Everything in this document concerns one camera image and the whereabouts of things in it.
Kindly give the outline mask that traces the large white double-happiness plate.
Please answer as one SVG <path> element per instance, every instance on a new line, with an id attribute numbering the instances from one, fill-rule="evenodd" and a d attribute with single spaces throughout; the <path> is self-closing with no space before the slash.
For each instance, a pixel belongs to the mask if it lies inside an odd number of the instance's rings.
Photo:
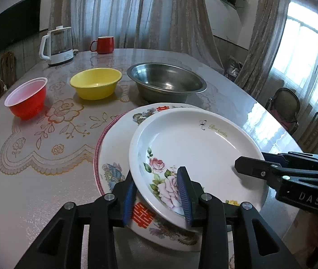
<path id="1" fill-rule="evenodd" d="M 190 108 L 184 103 L 155 103 L 128 111 L 108 131 L 99 156 L 99 176 L 103 190 L 110 193 L 115 184 L 125 180 L 130 168 L 130 141 L 138 126 L 149 116 L 173 108 Z M 155 244 L 178 251 L 200 250 L 201 234 L 181 229 L 154 213 L 138 194 L 127 227 Z"/>

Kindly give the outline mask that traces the white rose pattern plate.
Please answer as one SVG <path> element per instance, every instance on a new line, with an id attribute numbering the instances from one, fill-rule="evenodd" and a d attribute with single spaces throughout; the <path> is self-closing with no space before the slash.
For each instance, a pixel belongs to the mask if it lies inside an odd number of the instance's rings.
<path id="1" fill-rule="evenodd" d="M 154 212 L 189 230 L 178 192 L 178 168 L 204 192 L 225 202 L 250 202 L 261 210 L 267 196 L 263 180 L 239 174 L 241 157 L 263 159 L 257 144 L 226 118 L 197 108 L 175 108 L 145 119 L 129 147 L 130 172 L 136 187 Z"/>

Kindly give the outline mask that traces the yellow plastic bowl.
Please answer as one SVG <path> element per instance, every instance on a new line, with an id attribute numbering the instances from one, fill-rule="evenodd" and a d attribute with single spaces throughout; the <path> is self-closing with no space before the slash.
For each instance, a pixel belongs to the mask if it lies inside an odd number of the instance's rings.
<path id="1" fill-rule="evenodd" d="M 95 101 L 112 95 L 121 78 L 119 70 L 100 67 L 75 74 L 69 84 L 81 99 Z"/>

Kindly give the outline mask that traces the stainless steel bowl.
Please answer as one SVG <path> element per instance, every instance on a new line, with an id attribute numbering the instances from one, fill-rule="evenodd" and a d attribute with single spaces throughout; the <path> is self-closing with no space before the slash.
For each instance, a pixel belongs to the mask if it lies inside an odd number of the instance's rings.
<path id="1" fill-rule="evenodd" d="M 140 63 L 127 69 L 143 99 L 151 103 L 185 103 L 188 96 L 202 93 L 207 83 L 196 73 L 164 63 Z"/>

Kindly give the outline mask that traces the red plastic bowl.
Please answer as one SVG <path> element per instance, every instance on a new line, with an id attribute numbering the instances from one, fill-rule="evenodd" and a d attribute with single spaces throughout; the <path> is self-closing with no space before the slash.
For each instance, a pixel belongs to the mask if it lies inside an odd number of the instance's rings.
<path id="1" fill-rule="evenodd" d="M 39 77 L 31 79 L 18 86 L 5 99 L 4 105 L 14 116 L 21 120 L 29 120 L 44 108 L 46 98 L 46 85 L 48 79 Z"/>

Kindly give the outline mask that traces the pink-rimmed floral plate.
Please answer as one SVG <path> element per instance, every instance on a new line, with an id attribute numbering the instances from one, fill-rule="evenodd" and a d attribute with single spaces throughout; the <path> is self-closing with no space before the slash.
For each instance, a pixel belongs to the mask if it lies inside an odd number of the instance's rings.
<path id="1" fill-rule="evenodd" d="M 105 138 L 106 134 L 108 133 L 108 131 L 112 128 L 112 126 L 115 123 L 117 123 L 126 113 L 127 112 L 124 112 L 124 113 L 118 115 L 111 123 L 109 123 L 104 128 L 104 130 L 101 133 L 101 136 L 99 137 L 97 144 L 96 144 L 96 148 L 95 148 L 94 156 L 93 156 L 93 170 L 94 170 L 94 178 L 96 181 L 96 186 L 98 188 L 100 195 L 105 194 L 105 191 L 103 190 L 100 176 L 99 176 L 99 156 L 100 156 L 100 152 L 101 152 L 102 142 L 103 142 L 103 139 Z"/>

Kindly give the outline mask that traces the dark chair by window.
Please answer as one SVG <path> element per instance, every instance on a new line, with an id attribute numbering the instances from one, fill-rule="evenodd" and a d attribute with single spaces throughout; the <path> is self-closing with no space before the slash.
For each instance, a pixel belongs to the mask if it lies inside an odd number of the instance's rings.
<path id="1" fill-rule="evenodd" d="M 297 115 L 300 102 L 293 91 L 285 87 L 279 88 L 274 96 L 267 100 L 265 109 L 290 135 L 296 132 L 299 127 Z"/>

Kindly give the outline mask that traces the beige right window curtain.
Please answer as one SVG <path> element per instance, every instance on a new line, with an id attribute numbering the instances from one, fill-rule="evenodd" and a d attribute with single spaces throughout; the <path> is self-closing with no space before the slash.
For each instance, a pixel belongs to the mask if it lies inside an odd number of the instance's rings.
<path id="1" fill-rule="evenodd" d="M 259 97 L 278 52 L 290 0 L 258 0 L 248 55 L 235 83 Z"/>

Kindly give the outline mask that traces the beige window curtain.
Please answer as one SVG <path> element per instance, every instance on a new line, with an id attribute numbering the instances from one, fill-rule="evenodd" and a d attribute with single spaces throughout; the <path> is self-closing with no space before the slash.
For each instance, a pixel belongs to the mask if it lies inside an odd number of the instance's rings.
<path id="1" fill-rule="evenodd" d="M 258 0 L 248 55 L 235 83 L 259 97 L 278 52 L 290 0 Z"/>
<path id="2" fill-rule="evenodd" d="M 59 25 L 80 51 L 112 36 L 117 49 L 184 53 L 223 72 L 205 0 L 51 0 L 49 29 Z"/>

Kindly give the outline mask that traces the red mug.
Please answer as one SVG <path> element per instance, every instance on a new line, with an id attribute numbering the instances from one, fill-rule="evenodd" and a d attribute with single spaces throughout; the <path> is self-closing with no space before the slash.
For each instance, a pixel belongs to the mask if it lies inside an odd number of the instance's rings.
<path id="1" fill-rule="evenodd" d="M 97 52 L 98 54 L 111 54 L 114 51 L 114 37 L 105 36 L 98 37 L 90 45 L 91 52 Z"/>

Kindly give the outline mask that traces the white glass electric kettle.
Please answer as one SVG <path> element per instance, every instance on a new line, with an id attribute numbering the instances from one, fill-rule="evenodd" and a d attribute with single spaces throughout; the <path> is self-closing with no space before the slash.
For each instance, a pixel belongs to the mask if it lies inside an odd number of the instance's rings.
<path id="1" fill-rule="evenodd" d="M 74 58 L 72 27 L 57 26 L 42 37 L 39 57 L 49 66 L 56 66 Z"/>

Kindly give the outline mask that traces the wooden chair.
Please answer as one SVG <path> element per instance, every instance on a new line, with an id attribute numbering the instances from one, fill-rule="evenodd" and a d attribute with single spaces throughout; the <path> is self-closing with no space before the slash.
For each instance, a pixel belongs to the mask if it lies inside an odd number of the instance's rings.
<path id="1" fill-rule="evenodd" d="M 1 57 L 0 76 L 6 87 L 10 87 L 16 82 L 16 57 L 13 52 L 6 52 Z"/>

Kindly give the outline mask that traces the black wall television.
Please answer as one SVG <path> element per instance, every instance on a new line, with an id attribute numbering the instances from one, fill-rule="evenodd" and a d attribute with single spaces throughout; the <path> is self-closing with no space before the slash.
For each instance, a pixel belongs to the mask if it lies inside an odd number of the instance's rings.
<path id="1" fill-rule="evenodd" d="M 0 51 L 39 32 L 42 0 L 21 0 L 0 13 Z"/>

